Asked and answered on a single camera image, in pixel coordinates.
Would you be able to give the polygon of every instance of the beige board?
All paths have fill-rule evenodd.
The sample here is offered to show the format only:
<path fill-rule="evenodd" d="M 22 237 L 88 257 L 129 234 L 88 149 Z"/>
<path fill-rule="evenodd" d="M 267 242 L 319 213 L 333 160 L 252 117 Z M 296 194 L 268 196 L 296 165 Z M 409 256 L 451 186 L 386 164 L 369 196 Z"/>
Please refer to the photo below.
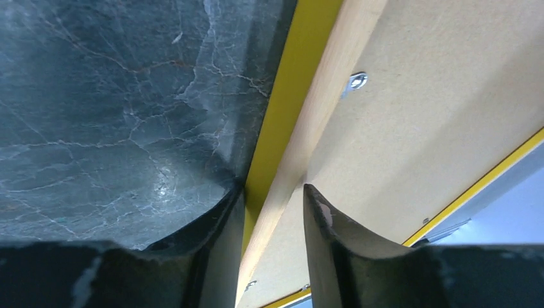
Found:
<path fill-rule="evenodd" d="M 544 2 L 389 0 L 356 71 L 305 181 L 402 243 L 544 126 Z M 309 283 L 304 242 L 298 188 L 239 307 Z"/>

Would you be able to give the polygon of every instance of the yellow edge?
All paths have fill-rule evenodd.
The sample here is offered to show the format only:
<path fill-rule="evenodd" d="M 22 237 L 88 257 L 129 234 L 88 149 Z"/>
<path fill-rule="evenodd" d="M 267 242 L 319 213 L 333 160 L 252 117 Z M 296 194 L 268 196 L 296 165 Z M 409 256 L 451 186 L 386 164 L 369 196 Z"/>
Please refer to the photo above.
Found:
<path fill-rule="evenodd" d="M 246 181 L 246 251 L 342 0 L 299 0 Z"/>
<path fill-rule="evenodd" d="M 462 207 L 468 200 L 476 196 L 484 188 L 486 188 L 491 182 L 496 180 L 500 175 L 505 173 L 513 165 L 519 162 L 522 158 L 527 156 L 532 150 L 536 149 L 540 144 L 544 143 L 544 128 L 541 128 L 535 133 L 529 140 L 525 141 L 519 148 L 508 155 L 503 161 L 496 165 L 490 172 L 484 175 L 478 182 L 474 183 L 469 189 L 467 189 L 462 195 L 460 195 L 455 201 L 450 203 L 445 209 L 443 209 L 437 216 L 431 219 L 423 228 L 419 229 L 414 235 L 410 236 L 404 243 L 404 246 L 412 246 L 415 242 L 419 241 L 427 232 L 431 231 L 444 219 L 446 219 L 451 213 L 455 212 L 458 208 Z M 273 302 L 264 308 L 280 308 L 284 305 L 294 302 L 303 296 L 310 294 L 310 288 L 291 294 L 282 298 L 277 302 Z"/>

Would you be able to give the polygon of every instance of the dark marble countertop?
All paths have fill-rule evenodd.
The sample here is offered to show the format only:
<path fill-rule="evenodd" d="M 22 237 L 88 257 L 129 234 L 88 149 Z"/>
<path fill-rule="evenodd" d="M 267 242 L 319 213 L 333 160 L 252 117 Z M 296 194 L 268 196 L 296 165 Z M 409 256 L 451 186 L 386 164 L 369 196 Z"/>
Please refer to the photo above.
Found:
<path fill-rule="evenodd" d="M 0 241 L 143 248 L 247 175 L 296 1 L 0 3 Z"/>

